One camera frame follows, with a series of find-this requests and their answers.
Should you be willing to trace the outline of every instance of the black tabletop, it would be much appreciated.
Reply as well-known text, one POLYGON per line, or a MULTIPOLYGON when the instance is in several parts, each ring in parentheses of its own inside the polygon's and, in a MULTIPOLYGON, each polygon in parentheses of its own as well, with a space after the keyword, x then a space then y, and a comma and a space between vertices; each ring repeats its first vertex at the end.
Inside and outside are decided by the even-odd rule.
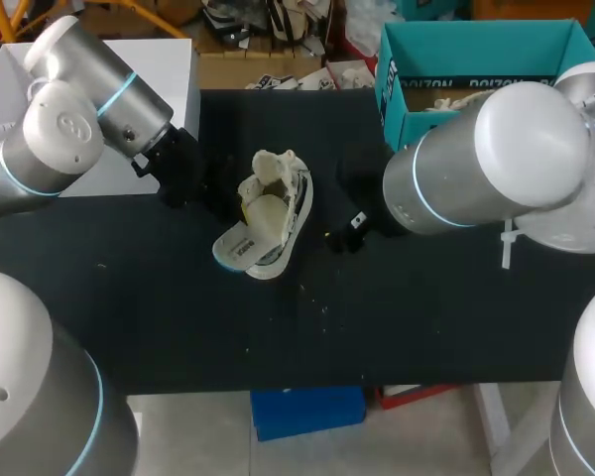
POLYGON ((369 236, 354 255, 323 234, 356 211, 335 164, 382 144, 373 91, 202 95, 200 142, 234 156, 293 149, 314 203, 287 272, 256 282, 211 254, 229 224, 154 196, 64 198, 0 219, 0 271, 36 292, 123 392, 559 379, 595 294, 595 256, 500 226, 369 236))

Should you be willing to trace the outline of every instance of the floor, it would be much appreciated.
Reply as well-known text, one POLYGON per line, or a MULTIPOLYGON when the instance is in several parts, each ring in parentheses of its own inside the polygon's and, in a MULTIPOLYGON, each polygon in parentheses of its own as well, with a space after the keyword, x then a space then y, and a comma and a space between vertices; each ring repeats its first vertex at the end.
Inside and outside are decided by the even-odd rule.
MULTIPOLYGON (((501 386, 510 424, 537 384, 501 386)), ((142 414, 136 476, 487 476, 489 457, 471 389, 398 409, 371 407, 362 424, 260 443, 248 392, 131 397, 142 414)), ((541 451, 522 476, 553 475, 541 451)))

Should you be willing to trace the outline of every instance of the black small object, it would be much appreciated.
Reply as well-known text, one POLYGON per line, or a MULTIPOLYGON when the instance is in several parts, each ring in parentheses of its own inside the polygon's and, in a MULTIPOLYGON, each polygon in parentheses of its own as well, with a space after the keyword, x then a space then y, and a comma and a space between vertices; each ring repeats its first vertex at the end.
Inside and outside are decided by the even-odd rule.
POLYGON ((337 182, 368 217, 366 226, 386 237, 408 234, 393 217, 384 198, 384 172, 393 155, 386 144, 376 150, 350 150, 337 162, 335 171, 337 182))
POLYGON ((371 229, 371 220, 364 213, 359 213, 340 230, 327 233, 324 241, 333 253, 357 253, 371 229))
POLYGON ((177 208, 199 199, 206 189, 207 160, 198 143, 185 131, 170 125, 166 134, 148 152, 148 164, 141 168, 133 161, 138 177, 152 175, 161 185, 158 196, 167 205, 177 208))

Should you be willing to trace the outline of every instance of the shoe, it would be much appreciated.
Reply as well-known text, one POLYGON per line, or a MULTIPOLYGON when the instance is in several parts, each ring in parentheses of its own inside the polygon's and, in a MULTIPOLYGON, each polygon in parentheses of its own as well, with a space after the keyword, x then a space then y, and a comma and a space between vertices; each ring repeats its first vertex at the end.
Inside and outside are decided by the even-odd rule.
POLYGON ((212 247, 224 268, 270 280, 287 268, 296 240, 310 213, 313 185, 306 164, 293 151, 259 151, 254 174, 242 181, 245 222, 223 234, 212 247))

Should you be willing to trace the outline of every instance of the blue led ring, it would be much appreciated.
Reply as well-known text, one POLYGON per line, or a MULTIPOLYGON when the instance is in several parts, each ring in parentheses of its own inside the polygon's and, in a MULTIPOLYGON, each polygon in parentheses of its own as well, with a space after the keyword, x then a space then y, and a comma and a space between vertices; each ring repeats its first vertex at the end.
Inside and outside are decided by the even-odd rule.
POLYGON ((425 133, 425 135, 423 137, 421 137, 420 141, 418 141, 418 145, 416 146, 416 150, 415 150, 415 157, 413 158, 413 180, 415 181, 416 194, 418 194, 418 198, 420 198, 420 201, 423 203, 425 208, 427 208, 427 210, 432 215, 434 215, 436 218, 438 218, 443 223, 447 223, 448 225, 451 225, 451 226, 457 226, 459 228, 471 228, 472 226, 475 226, 475 225, 462 225, 460 223, 454 223, 453 221, 449 221, 447 218, 444 218, 441 215, 439 215, 438 213, 436 213, 434 211, 434 209, 431 206, 429 206, 429 203, 427 203, 427 200, 425 200, 425 197, 423 196, 423 194, 420 191, 420 187, 418 186, 418 180, 417 180, 417 157, 418 157, 418 150, 420 149, 420 145, 423 143, 423 141, 427 137, 427 134, 429 134, 429 131, 427 131, 425 133))

